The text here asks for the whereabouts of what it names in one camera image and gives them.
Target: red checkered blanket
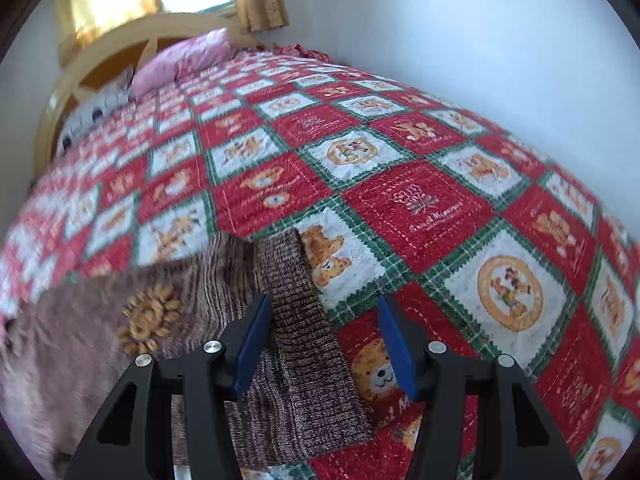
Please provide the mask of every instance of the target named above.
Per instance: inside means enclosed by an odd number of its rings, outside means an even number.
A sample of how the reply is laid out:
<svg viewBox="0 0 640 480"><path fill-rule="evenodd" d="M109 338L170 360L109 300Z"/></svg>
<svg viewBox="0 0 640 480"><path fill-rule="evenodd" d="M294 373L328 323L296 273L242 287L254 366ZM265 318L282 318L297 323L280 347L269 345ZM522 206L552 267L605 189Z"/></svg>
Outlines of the red checkered blanket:
<svg viewBox="0 0 640 480"><path fill-rule="evenodd" d="M248 478L399 479L422 407L398 389L375 302L432 338L511 354L584 478L640 415L639 250L580 182L496 124L360 70L244 53L108 118L52 165L0 258L11 318L63 280L187 256L217 230L302 233L378 428L369 444ZM460 477L469 475L475 403Z"/></svg>

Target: brown sweater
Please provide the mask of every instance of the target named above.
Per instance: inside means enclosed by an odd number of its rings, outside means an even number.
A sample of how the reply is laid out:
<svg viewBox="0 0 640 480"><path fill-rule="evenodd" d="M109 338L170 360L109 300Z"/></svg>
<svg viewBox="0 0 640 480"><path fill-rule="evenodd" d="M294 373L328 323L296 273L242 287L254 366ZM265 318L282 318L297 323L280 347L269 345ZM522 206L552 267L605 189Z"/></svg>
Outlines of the brown sweater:
<svg viewBox="0 0 640 480"><path fill-rule="evenodd" d="M124 349L138 341L127 336L123 309L156 285L173 288L182 304L165 311L174 314L140 351L165 358L219 336L256 291L271 297L273 336L252 386L226 404L240 465L297 462L372 437L298 232L254 243L218 234L191 258L67 283L23 308L1 349L0 411L44 478L60 475L130 364ZM185 465L184 407L174 399L174 462Z"/></svg>

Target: headboard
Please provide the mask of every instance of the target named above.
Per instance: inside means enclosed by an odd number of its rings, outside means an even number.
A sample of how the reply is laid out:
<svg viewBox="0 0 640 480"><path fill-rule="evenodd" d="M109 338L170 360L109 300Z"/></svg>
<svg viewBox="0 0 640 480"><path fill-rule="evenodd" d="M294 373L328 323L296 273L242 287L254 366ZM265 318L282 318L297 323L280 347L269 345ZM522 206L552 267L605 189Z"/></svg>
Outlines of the headboard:
<svg viewBox="0 0 640 480"><path fill-rule="evenodd" d="M108 32L79 52L62 73L40 116L33 145L33 176L38 179L56 151L62 117L78 103L116 77L126 66L136 68L152 59L159 50L214 28L226 27L239 48L260 44L231 18L213 13L153 14Z"/></svg>

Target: brown flower decoration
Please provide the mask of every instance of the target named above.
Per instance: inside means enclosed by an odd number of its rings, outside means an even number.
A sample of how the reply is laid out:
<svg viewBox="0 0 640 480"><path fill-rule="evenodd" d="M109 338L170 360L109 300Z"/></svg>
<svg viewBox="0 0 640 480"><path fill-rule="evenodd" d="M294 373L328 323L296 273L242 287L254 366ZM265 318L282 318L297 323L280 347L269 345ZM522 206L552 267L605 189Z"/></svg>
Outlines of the brown flower decoration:
<svg viewBox="0 0 640 480"><path fill-rule="evenodd" d="M170 285L156 285L139 290L130 298L131 306L122 313L129 318L129 325L118 329L118 341L122 349L133 356L158 350L157 337L166 337L172 323L180 319L178 310L182 306L173 299L174 289Z"/></svg>

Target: white wall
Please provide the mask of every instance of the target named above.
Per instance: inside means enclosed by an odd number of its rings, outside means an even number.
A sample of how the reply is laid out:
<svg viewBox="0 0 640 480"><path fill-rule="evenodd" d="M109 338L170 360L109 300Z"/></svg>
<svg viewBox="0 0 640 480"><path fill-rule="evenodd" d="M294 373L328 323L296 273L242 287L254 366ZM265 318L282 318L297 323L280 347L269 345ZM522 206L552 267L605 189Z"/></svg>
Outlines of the white wall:
<svg viewBox="0 0 640 480"><path fill-rule="evenodd" d="M606 0L285 2L291 26L265 40L325 50L497 121L640 237L640 50Z"/></svg>
<svg viewBox="0 0 640 480"><path fill-rule="evenodd" d="M0 64L0 245L26 199L40 111L59 76L53 0L42 0Z"/></svg>

